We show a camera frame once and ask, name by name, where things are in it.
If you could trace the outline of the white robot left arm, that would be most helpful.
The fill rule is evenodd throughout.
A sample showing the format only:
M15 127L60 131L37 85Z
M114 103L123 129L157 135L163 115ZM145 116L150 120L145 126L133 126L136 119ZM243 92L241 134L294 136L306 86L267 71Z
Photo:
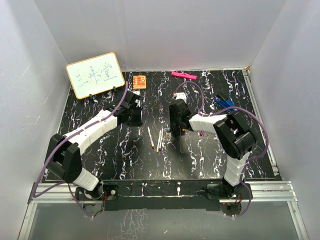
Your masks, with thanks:
M106 109L72 132L55 134L49 141L46 169L67 184L83 188L93 200L103 195L102 181L82 165L82 155L94 142L121 125L142 125L141 92L127 91Z

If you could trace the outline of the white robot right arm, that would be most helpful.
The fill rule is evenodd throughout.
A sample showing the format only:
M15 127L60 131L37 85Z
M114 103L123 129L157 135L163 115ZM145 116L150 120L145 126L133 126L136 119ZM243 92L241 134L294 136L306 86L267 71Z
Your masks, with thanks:
M169 106L170 130L173 137L185 135L185 131L216 134L227 154L226 172L223 176L223 194L233 199L241 192L243 170L257 138L238 111L228 114L192 113L183 99Z

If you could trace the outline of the red-tipped white pen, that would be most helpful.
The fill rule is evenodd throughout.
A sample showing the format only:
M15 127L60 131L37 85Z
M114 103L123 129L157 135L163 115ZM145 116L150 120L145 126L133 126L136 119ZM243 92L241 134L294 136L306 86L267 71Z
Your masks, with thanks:
M151 129L149 126L147 126L147 130L148 130L148 135L149 135L151 147L152 147L152 149L155 149L154 141L153 141L152 134L151 134Z

